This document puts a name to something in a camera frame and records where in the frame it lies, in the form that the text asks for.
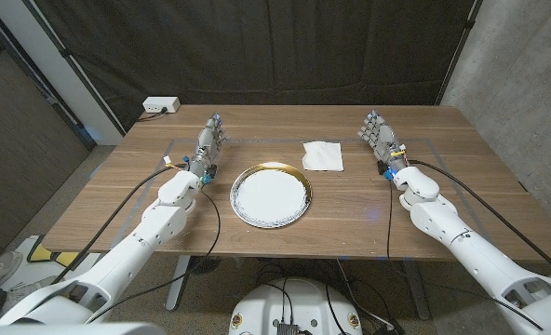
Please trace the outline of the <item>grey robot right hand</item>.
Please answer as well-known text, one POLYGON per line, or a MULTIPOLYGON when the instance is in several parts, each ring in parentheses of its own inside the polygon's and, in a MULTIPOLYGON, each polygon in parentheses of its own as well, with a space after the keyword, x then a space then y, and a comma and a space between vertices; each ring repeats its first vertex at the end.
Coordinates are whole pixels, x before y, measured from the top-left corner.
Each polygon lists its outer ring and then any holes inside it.
POLYGON ((391 181, 409 165, 406 146, 398 141, 394 130, 376 110, 367 115, 357 135, 372 149, 378 172, 387 180, 391 181))

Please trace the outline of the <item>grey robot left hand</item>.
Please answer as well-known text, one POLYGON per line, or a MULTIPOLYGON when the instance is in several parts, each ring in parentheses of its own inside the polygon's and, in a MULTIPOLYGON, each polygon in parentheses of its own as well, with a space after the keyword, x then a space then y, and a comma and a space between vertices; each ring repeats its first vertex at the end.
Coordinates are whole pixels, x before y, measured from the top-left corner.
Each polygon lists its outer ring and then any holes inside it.
POLYGON ((222 118, 214 113, 200 131, 188 171, 194 173, 203 184, 208 184, 217 174, 217 161, 225 141, 222 118))

